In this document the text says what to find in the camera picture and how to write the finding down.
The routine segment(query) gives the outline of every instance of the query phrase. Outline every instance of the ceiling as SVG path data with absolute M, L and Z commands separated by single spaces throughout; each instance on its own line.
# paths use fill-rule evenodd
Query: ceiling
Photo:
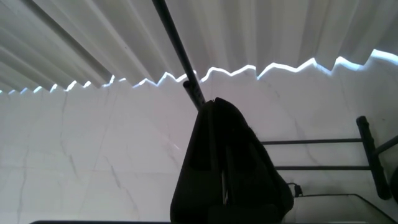
M 398 54 L 395 0 L 166 0 L 198 78 L 209 68 Z M 184 74 L 152 1 L 0 0 L 0 90 L 131 85 Z

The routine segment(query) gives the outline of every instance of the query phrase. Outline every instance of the white wall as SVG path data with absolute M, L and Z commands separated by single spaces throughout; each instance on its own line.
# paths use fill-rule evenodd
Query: white wall
M 214 72 L 207 100 L 234 103 L 260 140 L 357 138 L 365 115 L 376 145 L 398 134 L 398 68 L 370 59 L 332 75 L 309 66 L 292 73 Z M 75 86 L 68 93 L 0 95 L 0 222 L 40 219 L 169 220 L 169 204 L 196 118 L 181 83 L 131 88 Z M 367 165 L 361 144 L 267 147 L 276 166 Z M 387 176 L 398 149 L 382 156 Z M 357 193 L 389 215 L 369 171 L 283 171 L 304 194 Z

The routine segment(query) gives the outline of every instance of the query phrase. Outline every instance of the black metal frame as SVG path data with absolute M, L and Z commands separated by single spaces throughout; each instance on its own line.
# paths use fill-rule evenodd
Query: black metal frame
M 174 49 L 180 59 L 180 62 L 187 74 L 188 81 L 183 83 L 183 87 L 187 91 L 193 104 L 199 110 L 205 103 L 205 98 L 200 90 L 197 78 L 193 73 L 192 66 L 188 59 L 185 49 L 182 45 L 177 29 L 171 18 L 169 10 L 164 0 L 152 0 L 154 6 L 159 14 L 160 19 L 169 35 Z M 360 138 L 354 139 L 316 139 L 316 140 L 294 140 L 294 141 L 263 141 L 263 145 L 280 145 L 280 144 L 320 144 L 320 143 L 351 143 L 361 142 L 363 144 L 366 157 L 368 159 L 368 166 L 277 166 L 277 170 L 370 170 L 372 172 L 373 180 L 376 185 L 377 194 L 381 199 L 387 200 L 391 198 L 391 192 L 384 175 L 383 167 L 379 160 L 380 153 L 386 151 L 398 144 L 398 136 L 392 138 L 390 141 L 382 144 L 378 148 L 374 145 L 374 139 L 369 129 L 369 123 L 364 116 L 356 120 L 358 125 Z

